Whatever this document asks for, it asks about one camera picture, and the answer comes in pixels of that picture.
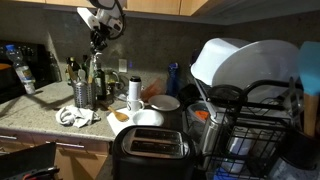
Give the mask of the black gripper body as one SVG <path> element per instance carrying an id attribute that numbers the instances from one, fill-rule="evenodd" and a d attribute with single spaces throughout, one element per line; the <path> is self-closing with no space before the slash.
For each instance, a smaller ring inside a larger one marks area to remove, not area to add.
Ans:
<path id="1" fill-rule="evenodd" d="M 90 32 L 90 44 L 93 50 L 103 50 L 107 47 L 106 39 L 109 35 L 108 31 L 92 30 Z"/>

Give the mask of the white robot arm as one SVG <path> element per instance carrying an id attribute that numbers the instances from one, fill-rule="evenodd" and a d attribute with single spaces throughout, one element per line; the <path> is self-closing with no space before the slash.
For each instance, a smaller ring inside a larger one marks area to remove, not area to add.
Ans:
<path id="1" fill-rule="evenodd" d="M 101 52 L 108 40 L 115 40 L 124 34 L 126 19 L 119 0 L 89 0 L 97 8 L 89 20 L 90 50 Z"/>

